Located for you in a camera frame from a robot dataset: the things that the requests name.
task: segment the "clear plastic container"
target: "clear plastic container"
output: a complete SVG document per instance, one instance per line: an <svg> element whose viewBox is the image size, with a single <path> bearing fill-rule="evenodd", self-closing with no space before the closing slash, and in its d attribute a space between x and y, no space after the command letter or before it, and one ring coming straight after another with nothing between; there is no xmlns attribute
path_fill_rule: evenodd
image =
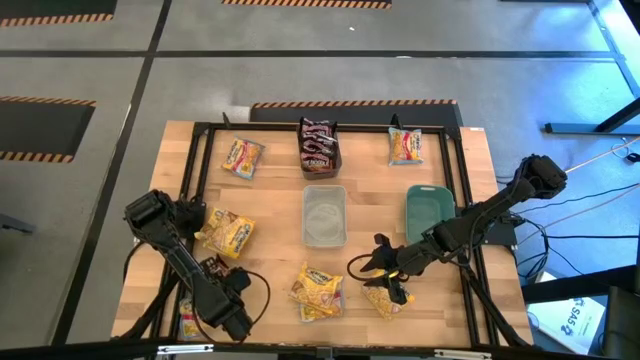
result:
<svg viewBox="0 0 640 360"><path fill-rule="evenodd" d="M407 191L407 242L422 240L422 232L456 216L449 189L433 185L414 185Z"/></svg>
<svg viewBox="0 0 640 360"><path fill-rule="evenodd" d="M309 185L304 188L302 242L332 248L347 242L347 190L342 186Z"/></svg>

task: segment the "yellow snack packet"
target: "yellow snack packet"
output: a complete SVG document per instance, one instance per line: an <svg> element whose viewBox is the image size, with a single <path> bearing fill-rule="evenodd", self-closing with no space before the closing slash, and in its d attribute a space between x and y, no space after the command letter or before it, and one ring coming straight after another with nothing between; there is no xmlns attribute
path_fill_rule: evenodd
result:
<svg viewBox="0 0 640 360"><path fill-rule="evenodd" d="M333 298L342 281L342 276L332 276L320 270L307 267L305 262L293 283L289 297L314 309L333 315Z"/></svg>
<svg viewBox="0 0 640 360"><path fill-rule="evenodd" d="M320 319L332 317L341 317L344 308L344 293L342 290L342 281L338 283L333 300L331 302L331 314L312 308L311 306L300 304L300 319L302 322L312 322Z"/></svg>
<svg viewBox="0 0 640 360"><path fill-rule="evenodd" d="M254 226L255 221L244 216L213 208L209 221L194 236L204 247L237 259Z"/></svg>
<svg viewBox="0 0 640 360"><path fill-rule="evenodd" d="M389 128L389 165L422 164L422 130Z"/></svg>
<svg viewBox="0 0 640 360"><path fill-rule="evenodd" d="M373 277L378 277L381 275L384 275L384 270L377 270L373 274ZM362 285L362 293L367 297L367 299L369 299L369 301L371 301L373 307L378 310L383 318L391 320L393 319L394 314L399 313L405 306L416 300L416 298L413 295L409 294L409 292L402 285L401 287L407 295L407 303L404 305L391 302L391 298L389 298L389 291L383 287Z"/></svg>
<svg viewBox="0 0 640 360"><path fill-rule="evenodd" d="M222 168L251 180L262 150L264 150L263 145L236 137Z"/></svg>

